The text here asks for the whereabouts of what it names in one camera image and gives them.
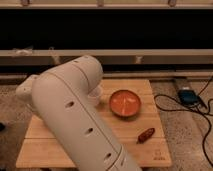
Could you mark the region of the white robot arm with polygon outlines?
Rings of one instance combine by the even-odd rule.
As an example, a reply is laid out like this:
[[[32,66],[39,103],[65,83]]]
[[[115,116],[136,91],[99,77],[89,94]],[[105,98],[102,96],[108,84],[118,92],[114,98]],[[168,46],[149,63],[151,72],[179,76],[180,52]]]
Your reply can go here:
[[[79,171],[141,171],[88,101],[102,66],[82,56],[32,75],[16,89],[54,134]]]

